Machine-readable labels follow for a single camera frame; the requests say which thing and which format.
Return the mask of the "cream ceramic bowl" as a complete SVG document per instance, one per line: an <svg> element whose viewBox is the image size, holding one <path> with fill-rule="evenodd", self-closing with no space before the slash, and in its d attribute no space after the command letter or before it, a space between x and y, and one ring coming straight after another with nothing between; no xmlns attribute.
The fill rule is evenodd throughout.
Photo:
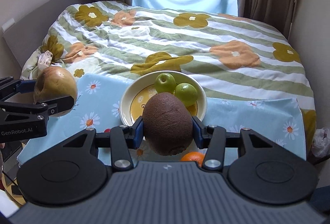
<svg viewBox="0 0 330 224"><path fill-rule="evenodd" d="M203 120L207 110L206 94L197 81L179 73L170 72L173 77L173 92L156 91L157 81L166 72L153 72L142 76L131 84L120 101L120 117L123 124L131 126L139 117L147 124L160 124L164 120L176 123L183 120L191 124L192 116Z"/></svg>

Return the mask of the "grey bed headboard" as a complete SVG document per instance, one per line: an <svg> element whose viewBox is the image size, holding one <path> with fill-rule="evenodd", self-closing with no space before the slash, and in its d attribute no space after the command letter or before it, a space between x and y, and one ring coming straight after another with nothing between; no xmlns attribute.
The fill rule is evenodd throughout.
<svg viewBox="0 0 330 224"><path fill-rule="evenodd" d="M48 29L63 10L73 4L90 2L92 0L50 0L5 30L4 40L18 64L23 67L31 54L42 45Z"/></svg>

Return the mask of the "crumpled pink white wrapper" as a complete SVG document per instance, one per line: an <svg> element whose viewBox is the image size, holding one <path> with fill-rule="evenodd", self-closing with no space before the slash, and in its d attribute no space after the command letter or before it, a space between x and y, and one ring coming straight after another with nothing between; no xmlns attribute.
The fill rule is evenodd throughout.
<svg viewBox="0 0 330 224"><path fill-rule="evenodd" d="M38 69L43 71L49 67L51 65L52 58L53 54L49 50L46 50L46 52L42 53L38 59Z"/></svg>

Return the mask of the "brown kiwi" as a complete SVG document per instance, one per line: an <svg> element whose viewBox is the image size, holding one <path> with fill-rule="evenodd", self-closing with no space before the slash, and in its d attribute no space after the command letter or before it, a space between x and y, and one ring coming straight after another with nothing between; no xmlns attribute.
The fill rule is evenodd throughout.
<svg viewBox="0 0 330 224"><path fill-rule="evenodd" d="M159 155L177 155L192 143L192 116L170 93L158 93L148 100L142 119L145 140Z"/></svg>

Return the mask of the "white plastic bag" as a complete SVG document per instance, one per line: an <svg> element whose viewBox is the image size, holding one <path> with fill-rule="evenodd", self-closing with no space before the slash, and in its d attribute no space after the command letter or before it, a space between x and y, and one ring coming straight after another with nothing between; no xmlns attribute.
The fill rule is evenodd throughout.
<svg viewBox="0 0 330 224"><path fill-rule="evenodd" d="M316 129L315 134L313 136L312 142L312 154L316 158L323 158L329 152L330 140L329 140L329 129L322 128Z"/></svg>

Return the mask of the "blue daisy tablecloth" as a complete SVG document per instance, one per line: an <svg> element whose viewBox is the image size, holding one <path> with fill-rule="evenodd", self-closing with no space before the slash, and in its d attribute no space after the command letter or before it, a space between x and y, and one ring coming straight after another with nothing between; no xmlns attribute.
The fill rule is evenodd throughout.
<svg viewBox="0 0 330 224"><path fill-rule="evenodd" d="M65 116L50 117L48 134L30 140L18 155L18 162L25 163L87 127L104 132L120 125L120 100L132 82L116 75L81 77L77 81L75 108ZM242 128L253 129L302 159L306 158L303 117L296 99L238 101L208 98L203 123L235 133Z"/></svg>

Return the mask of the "large orange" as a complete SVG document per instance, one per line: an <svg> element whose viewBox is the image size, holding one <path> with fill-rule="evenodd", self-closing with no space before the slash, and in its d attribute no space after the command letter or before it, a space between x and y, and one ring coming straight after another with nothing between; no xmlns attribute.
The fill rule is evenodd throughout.
<svg viewBox="0 0 330 224"><path fill-rule="evenodd" d="M181 158L181 162L196 162L199 167L202 166L205 155L201 152L189 152Z"/></svg>

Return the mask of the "green apple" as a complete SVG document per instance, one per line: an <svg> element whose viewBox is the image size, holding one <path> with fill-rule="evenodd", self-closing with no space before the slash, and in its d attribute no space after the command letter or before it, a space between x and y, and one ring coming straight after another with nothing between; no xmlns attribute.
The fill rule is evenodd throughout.
<svg viewBox="0 0 330 224"><path fill-rule="evenodd" d="M185 105L189 107L198 99L198 93L196 88L189 83L180 83L176 86L174 95Z"/></svg>
<svg viewBox="0 0 330 224"><path fill-rule="evenodd" d="M162 73L157 76L154 82L154 88L157 93L174 93L176 89L176 81L175 78L170 73Z"/></svg>

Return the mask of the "floral striped duvet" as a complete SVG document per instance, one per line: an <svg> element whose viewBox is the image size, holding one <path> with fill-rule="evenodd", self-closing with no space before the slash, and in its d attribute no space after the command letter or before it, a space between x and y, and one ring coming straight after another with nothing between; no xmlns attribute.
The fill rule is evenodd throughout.
<svg viewBox="0 0 330 224"><path fill-rule="evenodd" d="M87 73L137 79L160 70L183 72L207 96L231 100L295 98L305 137L316 130L314 94L296 50L274 27L228 14L147 9L116 1L73 4L52 20L25 56L22 79L35 79L38 58L75 78Z"/></svg>

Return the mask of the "large yellowish wrinkled apple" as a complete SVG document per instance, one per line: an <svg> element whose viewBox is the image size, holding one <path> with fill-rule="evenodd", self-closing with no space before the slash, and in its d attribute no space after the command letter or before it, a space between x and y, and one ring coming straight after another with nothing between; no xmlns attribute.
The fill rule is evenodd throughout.
<svg viewBox="0 0 330 224"><path fill-rule="evenodd" d="M78 89L73 75L59 66L45 68L37 77L34 87L34 104L70 95L77 101Z"/></svg>

